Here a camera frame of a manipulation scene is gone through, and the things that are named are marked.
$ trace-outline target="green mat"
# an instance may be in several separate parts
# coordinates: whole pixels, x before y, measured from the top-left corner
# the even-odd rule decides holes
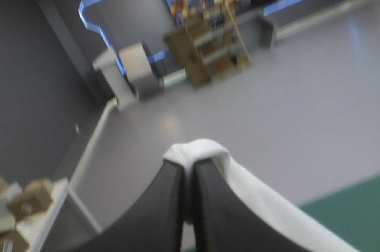
[[[359,251],[380,252],[380,176],[301,209]]]

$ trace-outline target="gray wall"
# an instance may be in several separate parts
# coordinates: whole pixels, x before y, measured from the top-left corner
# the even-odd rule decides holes
[[[282,26],[340,1],[308,0],[272,17]],[[163,0],[105,0],[87,8],[86,16],[102,26],[116,49],[145,41],[152,52],[158,52],[165,47],[162,35],[174,27]]]
[[[0,174],[51,177],[97,109],[35,0],[0,0]]]
[[[96,75],[91,62],[88,62],[68,30],[59,11],[52,0],[37,0],[51,28],[62,47],[68,54],[72,64],[86,84],[88,90],[99,105],[105,104],[111,98],[111,91],[105,79],[99,73]]]
[[[87,62],[93,61],[106,49],[103,39],[98,33],[87,30],[78,14],[81,0],[52,0],[63,21],[77,42]]]

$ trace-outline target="cardboard box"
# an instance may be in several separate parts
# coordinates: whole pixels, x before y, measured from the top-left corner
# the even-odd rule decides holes
[[[0,235],[0,252],[25,252],[29,243],[16,230]]]
[[[7,181],[2,176],[0,176],[0,194],[5,193],[9,186],[9,183],[7,183]]]
[[[49,180],[33,181],[22,194],[10,200],[7,207],[16,221],[21,221],[28,216],[47,211],[53,202],[51,191],[52,184]]]
[[[16,227],[16,221],[12,214],[0,216],[0,235],[13,231]]]

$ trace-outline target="white towel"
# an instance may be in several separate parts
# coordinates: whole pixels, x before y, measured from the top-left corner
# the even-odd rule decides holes
[[[194,163],[212,158],[229,187],[241,201],[288,239],[313,252],[357,251],[253,176],[231,157],[226,148],[215,141],[199,139],[190,143],[174,144],[163,158],[185,168],[188,184]]]

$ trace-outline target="gray floor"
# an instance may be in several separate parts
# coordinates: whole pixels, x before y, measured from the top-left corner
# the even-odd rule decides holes
[[[172,143],[201,137],[296,204],[380,173],[379,2],[254,58],[219,84],[112,112],[77,188],[102,225],[133,204]]]

